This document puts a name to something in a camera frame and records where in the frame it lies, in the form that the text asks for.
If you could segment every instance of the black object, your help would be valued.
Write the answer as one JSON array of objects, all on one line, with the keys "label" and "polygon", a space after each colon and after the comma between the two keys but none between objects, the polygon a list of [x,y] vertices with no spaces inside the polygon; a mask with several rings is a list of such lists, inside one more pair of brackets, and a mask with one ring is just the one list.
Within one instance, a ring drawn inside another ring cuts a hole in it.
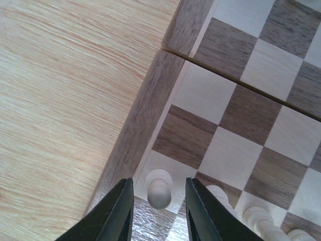
[{"label": "black object", "polygon": [[130,241],[134,209],[132,179],[121,179],[82,220],[57,241]]},{"label": "black object", "polygon": [[263,241],[196,178],[186,179],[186,217],[190,241]]},{"label": "black object", "polygon": [[[82,220],[57,241],[130,241],[133,181],[121,179]],[[186,179],[190,241],[262,241],[237,220],[196,178]]]}]

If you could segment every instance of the white pawn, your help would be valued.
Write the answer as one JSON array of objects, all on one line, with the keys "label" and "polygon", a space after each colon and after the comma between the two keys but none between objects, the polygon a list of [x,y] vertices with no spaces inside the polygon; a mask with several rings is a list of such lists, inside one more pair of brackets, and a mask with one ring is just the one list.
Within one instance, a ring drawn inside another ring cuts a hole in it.
[{"label": "white pawn", "polygon": [[294,229],[287,234],[291,241],[315,241],[306,231],[301,229]]},{"label": "white pawn", "polygon": [[220,203],[223,204],[223,206],[230,212],[230,214],[238,219],[237,212],[229,203],[229,198],[222,188],[216,185],[208,185],[206,188],[216,197],[217,200],[219,200]]},{"label": "white pawn", "polygon": [[155,169],[146,176],[147,200],[155,209],[166,208],[171,200],[173,180],[171,175],[163,169]]},{"label": "white pawn", "polygon": [[246,210],[243,222],[265,241],[291,241],[279,227],[274,226],[272,216],[261,207]]}]

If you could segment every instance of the light wood surface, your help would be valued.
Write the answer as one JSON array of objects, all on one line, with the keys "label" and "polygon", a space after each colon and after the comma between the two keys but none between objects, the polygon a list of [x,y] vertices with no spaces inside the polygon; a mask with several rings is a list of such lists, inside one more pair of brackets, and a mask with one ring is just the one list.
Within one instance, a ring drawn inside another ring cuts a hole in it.
[{"label": "light wood surface", "polygon": [[178,2],[1,1],[0,239],[82,217]]}]

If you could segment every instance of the chess square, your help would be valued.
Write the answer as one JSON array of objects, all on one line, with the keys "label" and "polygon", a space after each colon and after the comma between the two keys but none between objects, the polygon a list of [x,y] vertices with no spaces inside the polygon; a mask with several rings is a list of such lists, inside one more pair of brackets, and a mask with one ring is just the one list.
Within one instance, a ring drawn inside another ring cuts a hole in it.
[{"label": "chess square", "polygon": [[274,0],[220,1],[213,17],[245,33],[259,37]]},{"label": "chess square", "polygon": [[318,68],[321,68],[321,24],[319,24],[304,60]]},{"label": "chess square", "polygon": [[238,85],[220,126],[264,145],[280,109],[280,104]]},{"label": "chess square", "polygon": [[226,195],[229,198],[229,203],[232,205],[233,208],[235,208],[237,201],[239,200],[242,191],[232,187],[226,183],[223,183],[219,180],[216,180],[213,177],[209,177],[203,173],[197,172],[195,178],[199,179],[199,181],[204,185],[216,185],[223,189],[223,191],[226,193]]},{"label": "chess square", "polygon": [[289,209],[299,217],[321,226],[321,173],[308,168]]},{"label": "chess square", "polygon": [[260,39],[304,58],[321,21],[321,14],[294,1],[276,0]]},{"label": "chess square", "polygon": [[321,68],[304,61],[286,102],[321,118]]},{"label": "chess square", "polygon": [[141,198],[134,197],[131,240],[165,240],[176,215],[166,209],[154,209]]},{"label": "chess square", "polygon": [[235,207],[235,211],[239,215],[239,219],[242,220],[243,213],[250,207],[254,206],[264,208],[273,217],[274,225],[277,227],[281,226],[287,213],[285,209],[243,191]]},{"label": "chess square", "polygon": [[319,147],[317,148],[315,155],[312,159],[310,167],[318,172],[321,172],[321,142]]},{"label": "chess square", "polygon": [[164,169],[171,175],[173,179],[172,201],[166,210],[177,214],[185,199],[186,178],[194,178],[197,170],[151,150],[137,183],[134,185],[135,196],[145,201],[147,201],[146,176],[154,169]]},{"label": "chess square", "polygon": [[316,225],[313,222],[309,222],[304,218],[296,216],[290,212],[286,214],[281,229],[286,234],[294,229],[301,229],[314,237],[315,240],[321,240],[321,226]]},{"label": "chess square", "polygon": [[198,169],[216,127],[216,124],[172,105],[152,149]]},{"label": "chess square", "polygon": [[244,191],[288,210],[306,170],[307,166],[264,147]]},{"label": "chess square", "polygon": [[218,127],[199,172],[243,190],[262,146]]},{"label": "chess square", "polygon": [[257,38],[212,18],[194,59],[240,79]]},{"label": "chess square", "polygon": [[236,84],[190,64],[173,105],[219,124]]},{"label": "chess square", "polygon": [[282,106],[265,146],[309,166],[320,140],[320,122]]},{"label": "chess square", "polygon": [[258,39],[241,81],[286,101],[303,59]]}]

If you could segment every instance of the folding chessboard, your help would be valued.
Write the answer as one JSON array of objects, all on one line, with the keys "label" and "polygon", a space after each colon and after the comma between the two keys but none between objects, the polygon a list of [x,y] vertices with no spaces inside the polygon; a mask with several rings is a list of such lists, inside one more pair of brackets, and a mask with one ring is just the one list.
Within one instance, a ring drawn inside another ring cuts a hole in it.
[{"label": "folding chessboard", "polygon": [[171,174],[167,239],[184,240],[185,179],[197,177],[220,186],[239,217],[261,206],[285,232],[299,227],[319,240],[321,123],[188,61],[183,69],[134,185],[146,201],[148,172]]},{"label": "folding chessboard", "polygon": [[163,46],[320,120],[320,22],[314,0],[183,0]]},{"label": "folding chessboard", "polygon": [[[321,240],[320,12],[307,0],[182,0],[163,40],[173,54],[155,56],[88,210],[133,177],[132,240],[188,240],[185,179],[197,177],[240,219],[261,206]],[[174,182],[164,210],[147,202],[155,168]]]}]

